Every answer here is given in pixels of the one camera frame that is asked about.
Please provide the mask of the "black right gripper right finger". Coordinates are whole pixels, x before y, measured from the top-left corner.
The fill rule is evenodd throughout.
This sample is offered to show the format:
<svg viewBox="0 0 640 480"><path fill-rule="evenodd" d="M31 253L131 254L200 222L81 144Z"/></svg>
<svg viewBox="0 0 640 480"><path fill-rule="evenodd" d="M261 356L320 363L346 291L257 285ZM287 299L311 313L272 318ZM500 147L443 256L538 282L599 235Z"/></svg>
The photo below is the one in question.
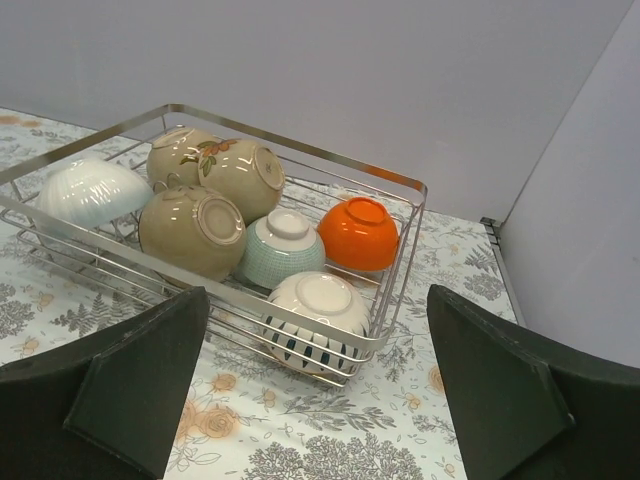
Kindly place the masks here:
<svg viewBox="0 0 640 480"><path fill-rule="evenodd" d="M639 371L508 322L441 285L427 316L470 479L636 479Z"/></svg>

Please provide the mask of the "white ribbed bowl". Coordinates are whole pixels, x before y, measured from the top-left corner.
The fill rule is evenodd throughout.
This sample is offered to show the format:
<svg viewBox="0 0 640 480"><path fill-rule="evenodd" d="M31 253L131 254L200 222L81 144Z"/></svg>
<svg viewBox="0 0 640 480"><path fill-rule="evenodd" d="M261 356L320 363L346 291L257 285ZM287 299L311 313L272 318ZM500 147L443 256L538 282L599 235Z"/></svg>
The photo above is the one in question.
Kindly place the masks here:
<svg viewBox="0 0 640 480"><path fill-rule="evenodd" d="M49 173L35 207L86 229L136 212L153 198L149 184L116 163L84 158Z"/></svg>

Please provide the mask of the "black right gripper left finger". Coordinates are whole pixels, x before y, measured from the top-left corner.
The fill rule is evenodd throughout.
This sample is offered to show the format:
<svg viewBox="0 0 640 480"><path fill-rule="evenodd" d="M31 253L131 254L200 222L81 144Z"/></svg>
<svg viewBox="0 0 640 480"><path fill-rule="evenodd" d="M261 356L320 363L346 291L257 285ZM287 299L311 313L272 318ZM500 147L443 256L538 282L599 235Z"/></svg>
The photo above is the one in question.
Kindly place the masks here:
<svg viewBox="0 0 640 480"><path fill-rule="evenodd" d="M2 366L2 478L163 478L208 314L193 287Z"/></svg>

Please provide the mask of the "beige bowl orange flower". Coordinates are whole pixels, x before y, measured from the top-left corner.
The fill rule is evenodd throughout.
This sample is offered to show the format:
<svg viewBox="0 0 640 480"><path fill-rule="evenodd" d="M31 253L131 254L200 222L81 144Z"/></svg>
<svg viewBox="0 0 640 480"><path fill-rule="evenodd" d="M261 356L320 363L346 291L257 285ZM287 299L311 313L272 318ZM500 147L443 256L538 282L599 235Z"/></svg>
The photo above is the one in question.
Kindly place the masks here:
<svg viewBox="0 0 640 480"><path fill-rule="evenodd" d="M246 225L275 209L286 177L278 156L268 147L248 138L214 138L198 148L200 184L230 200Z"/></svg>

